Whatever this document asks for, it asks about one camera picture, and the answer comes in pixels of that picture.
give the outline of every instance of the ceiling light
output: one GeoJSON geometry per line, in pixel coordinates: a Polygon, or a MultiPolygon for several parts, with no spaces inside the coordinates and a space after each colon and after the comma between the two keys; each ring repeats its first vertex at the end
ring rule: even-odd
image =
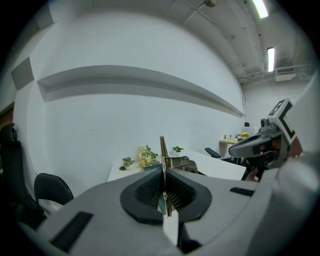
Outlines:
{"type": "Polygon", "coordinates": [[[275,48],[268,48],[268,72],[274,71],[275,67],[275,48]]]}
{"type": "Polygon", "coordinates": [[[255,8],[257,9],[260,19],[268,17],[268,11],[265,6],[265,3],[263,0],[253,0],[255,8]]]}

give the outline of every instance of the black rubber pad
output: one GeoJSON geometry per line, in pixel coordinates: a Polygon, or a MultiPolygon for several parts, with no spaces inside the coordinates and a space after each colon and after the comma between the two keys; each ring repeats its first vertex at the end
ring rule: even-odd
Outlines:
{"type": "Polygon", "coordinates": [[[248,196],[248,197],[252,197],[255,192],[254,190],[240,188],[240,187],[236,187],[236,186],[231,188],[230,191],[237,193],[237,194],[244,195],[244,196],[248,196]]]}
{"type": "Polygon", "coordinates": [[[61,251],[68,253],[82,231],[85,229],[92,213],[80,211],[70,220],[70,222],[55,236],[51,244],[61,251]]]}

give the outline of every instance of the white desk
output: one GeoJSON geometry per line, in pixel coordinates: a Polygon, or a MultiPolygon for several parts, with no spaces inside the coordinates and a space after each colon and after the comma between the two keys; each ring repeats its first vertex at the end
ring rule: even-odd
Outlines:
{"type": "MultiPolygon", "coordinates": [[[[189,149],[184,149],[180,156],[187,156],[190,160],[195,161],[199,172],[214,178],[240,181],[246,171],[246,168],[243,166],[221,161],[220,159],[212,158],[209,155],[189,149]]],[[[117,162],[113,163],[108,182],[142,172],[142,169],[138,167],[138,163],[136,162],[133,163],[132,170],[119,170],[121,165],[122,161],[120,157],[117,162]]]]}

